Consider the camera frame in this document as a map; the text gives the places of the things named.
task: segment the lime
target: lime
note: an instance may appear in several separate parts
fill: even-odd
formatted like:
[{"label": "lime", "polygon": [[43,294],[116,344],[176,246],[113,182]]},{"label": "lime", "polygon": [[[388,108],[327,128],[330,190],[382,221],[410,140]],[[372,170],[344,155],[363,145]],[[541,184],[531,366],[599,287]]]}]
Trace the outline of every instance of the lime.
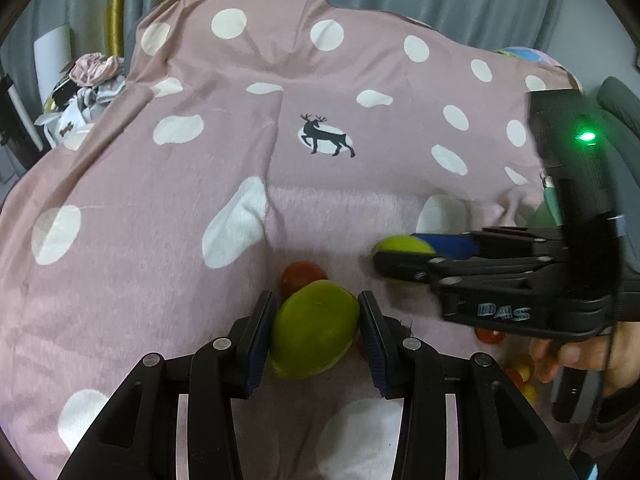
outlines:
[{"label": "lime", "polygon": [[420,240],[411,235],[399,235],[385,238],[381,242],[377,243],[373,248],[373,252],[378,251],[395,251],[399,253],[420,253],[420,254],[435,254],[435,249],[431,247],[427,242]]},{"label": "lime", "polygon": [[276,313],[270,357],[284,379],[303,379],[334,366],[358,330],[360,306],[353,294],[329,280],[309,283]]}]

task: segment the pink scrunchie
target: pink scrunchie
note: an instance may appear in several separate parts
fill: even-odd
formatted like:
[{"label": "pink scrunchie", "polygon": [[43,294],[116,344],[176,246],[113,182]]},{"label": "pink scrunchie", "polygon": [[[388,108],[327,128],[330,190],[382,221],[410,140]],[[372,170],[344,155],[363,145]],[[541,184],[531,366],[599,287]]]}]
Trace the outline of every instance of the pink scrunchie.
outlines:
[{"label": "pink scrunchie", "polygon": [[84,54],[76,61],[69,77],[78,86],[95,87],[120,75],[122,61],[118,56],[105,56],[100,52]]}]

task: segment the wall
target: wall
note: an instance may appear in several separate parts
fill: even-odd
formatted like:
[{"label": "wall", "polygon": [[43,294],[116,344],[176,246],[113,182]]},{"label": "wall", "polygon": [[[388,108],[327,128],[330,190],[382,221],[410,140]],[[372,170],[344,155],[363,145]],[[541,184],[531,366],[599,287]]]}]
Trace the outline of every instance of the wall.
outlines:
[{"label": "wall", "polygon": [[571,71],[586,92],[613,75],[640,95],[636,48],[605,0],[563,0],[546,52]]}]

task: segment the silver bolt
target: silver bolt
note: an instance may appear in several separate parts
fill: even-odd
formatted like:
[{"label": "silver bolt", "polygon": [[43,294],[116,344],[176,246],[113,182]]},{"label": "silver bolt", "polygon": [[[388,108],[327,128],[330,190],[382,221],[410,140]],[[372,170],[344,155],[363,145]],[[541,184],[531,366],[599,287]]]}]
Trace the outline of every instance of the silver bolt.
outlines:
[{"label": "silver bolt", "polygon": [[480,366],[490,366],[492,359],[489,354],[484,354],[480,352],[476,354],[476,356],[474,357],[474,361],[476,362],[476,364],[479,364]]},{"label": "silver bolt", "polygon": [[228,337],[219,337],[213,342],[213,348],[216,350],[226,350],[231,346],[231,339]]},{"label": "silver bolt", "polygon": [[158,354],[147,354],[142,358],[142,364],[148,367],[156,366],[160,362]]},{"label": "silver bolt", "polygon": [[404,346],[407,350],[417,350],[422,346],[422,343],[415,337],[408,337],[404,341],[402,341],[402,346]]},{"label": "silver bolt", "polygon": [[440,280],[441,285],[455,285],[456,283],[460,283],[462,278],[459,276],[447,276],[446,278],[442,278]]}]

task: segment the deer print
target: deer print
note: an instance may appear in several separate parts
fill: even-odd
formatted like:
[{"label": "deer print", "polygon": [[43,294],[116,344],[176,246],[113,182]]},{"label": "deer print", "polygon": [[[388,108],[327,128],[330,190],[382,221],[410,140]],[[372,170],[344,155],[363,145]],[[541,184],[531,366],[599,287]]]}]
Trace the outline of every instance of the deer print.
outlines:
[{"label": "deer print", "polygon": [[332,156],[337,156],[342,148],[347,148],[351,152],[351,158],[356,156],[353,148],[347,144],[346,134],[332,134],[320,129],[320,123],[324,123],[326,117],[316,116],[315,119],[311,120],[309,115],[300,115],[300,118],[306,121],[303,129],[305,134],[302,136],[302,141],[310,148],[311,144],[309,144],[307,139],[312,139],[314,142],[314,150],[311,153],[318,152],[318,140],[328,140],[335,146],[335,153]]}]

